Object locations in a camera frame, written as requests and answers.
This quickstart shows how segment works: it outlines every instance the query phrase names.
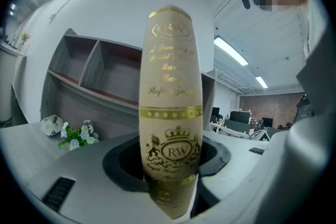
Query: ceiling light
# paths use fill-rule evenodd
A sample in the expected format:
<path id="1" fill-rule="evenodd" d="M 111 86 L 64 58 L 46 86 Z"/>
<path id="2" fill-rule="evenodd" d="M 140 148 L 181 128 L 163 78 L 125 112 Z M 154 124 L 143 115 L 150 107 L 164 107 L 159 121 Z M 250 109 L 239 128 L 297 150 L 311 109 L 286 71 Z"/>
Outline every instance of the ceiling light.
<path id="1" fill-rule="evenodd" d="M 242 66 L 248 65 L 248 62 L 233 47 L 231 47 L 228 43 L 222 40 L 222 38 L 216 37 L 215 44 L 219 48 L 227 52 L 229 55 L 231 55 Z"/>
<path id="2" fill-rule="evenodd" d="M 266 83 L 264 82 L 264 80 L 261 77 L 256 77 L 256 79 L 258 80 L 258 82 L 261 84 L 261 86 L 263 88 L 268 88 Z"/>

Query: ceiling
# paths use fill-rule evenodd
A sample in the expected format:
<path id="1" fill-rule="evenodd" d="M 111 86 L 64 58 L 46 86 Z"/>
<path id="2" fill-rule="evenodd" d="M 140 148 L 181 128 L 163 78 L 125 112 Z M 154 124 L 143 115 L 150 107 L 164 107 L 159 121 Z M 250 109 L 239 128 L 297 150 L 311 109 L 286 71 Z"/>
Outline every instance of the ceiling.
<path id="1" fill-rule="evenodd" d="M 16 0 L 16 18 L 22 22 L 37 7 L 49 0 Z M 234 47 L 249 64 L 242 67 L 215 46 L 218 80 L 242 94 L 271 94 L 302 91 L 296 74 L 304 65 L 304 16 L 298 9 L 266 12 L 251 5 L 247 10 L 241 0 L 210 0 L 215 36 Z M 261 76 L 264 90 L 255 77 Z"/>

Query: computer monitor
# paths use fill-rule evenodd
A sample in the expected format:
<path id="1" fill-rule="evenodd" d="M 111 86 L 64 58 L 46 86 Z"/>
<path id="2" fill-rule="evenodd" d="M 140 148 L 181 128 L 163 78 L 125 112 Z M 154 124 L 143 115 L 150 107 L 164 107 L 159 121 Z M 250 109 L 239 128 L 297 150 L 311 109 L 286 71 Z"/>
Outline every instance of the computer monitor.
<path id="1" fill-rule="evenodd" d="M 211 116 L 216 116 L 218 118 L 219 115 L 219 108 L 212 108 Z"/>
<path id="2" fill-rule="evenodd" d="M 264 127 L 270 127 L 273 126 L 273 119 L 271 118 L 262 118 L 264 120 Z"/>
<path id="3" fill-rule="evenodd" d="M 230 113 L 230 120 L 231 121 L 248 123 L 249 119 L 250 119 L 250 113 L 249 112 L 231 111 L 231 113 Z"/>

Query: brick wall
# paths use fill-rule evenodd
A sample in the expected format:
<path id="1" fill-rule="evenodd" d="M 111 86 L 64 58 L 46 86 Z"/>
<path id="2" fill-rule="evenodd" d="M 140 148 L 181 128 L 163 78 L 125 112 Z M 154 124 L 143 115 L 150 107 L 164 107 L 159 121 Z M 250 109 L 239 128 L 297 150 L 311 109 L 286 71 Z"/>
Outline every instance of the brick wall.
<path id="1" fill-rule="evenodd" d="M 239 108 L 244 111 L 251 109 L 252 118 L 273 118 L 273 128 L 279 124 L 294 122 L 297 107 L 302 93 L 286 93 L 274 95 L 242 96 Z"/>

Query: white flower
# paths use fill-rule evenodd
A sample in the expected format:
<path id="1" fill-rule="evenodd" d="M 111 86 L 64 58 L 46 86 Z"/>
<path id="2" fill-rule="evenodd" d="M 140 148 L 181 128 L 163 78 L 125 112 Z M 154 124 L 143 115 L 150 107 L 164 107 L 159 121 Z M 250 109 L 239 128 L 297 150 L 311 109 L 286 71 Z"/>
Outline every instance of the white flower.
<path id="1" fill-rule="evenodd" d="M 82 133 L 87 133 L 89 131 L 86 125 L 83 125 L 81 129 L 82 129 Z"/>
<path id="2" fill-rule="evenodd" d="M 86 141 L 88 142 L 88 144 L 93 144 L 94 143 L 94 137 L 89 137 Z"/>
<path id="3" fill-rule="evenodd" d="M 77 139 L 72 139 L 70 142 L 70 150 L 74 150 L 75 148 L 79 147 L 79 142 Z"/>
<path id="4" fill-rule="evenodd" d="M 97 139 L 98 140 L 98 138 L 99 138 L 99 136 L 98 136 L 98 134 L 97 133 L 92 133 L 91 134 L 95 139 Z"/>
<path id="5" fill-rule="evenodd" d="M 81 132 L 80 133 L 80 138 L 87 140 L 89 138 L 89 133 L 88 132 Z"/>
<path id="6" fill-rule="evenodd" d="M 66 129 L 63 129 L 63 130 L 61 131 L 61 137 L 63 137 L 63 138 L 67 138 L 67 137 L 68 137 L 68 133 L 67 133 L 67 130 L 66 130 Z"/>
<path id="7" fill-rule="evenodd" d="M 88 130 L 89 130 L 90 133 L 93 133 L 93 127 L 92 127 L 92 125 L 88 125 Z"/>

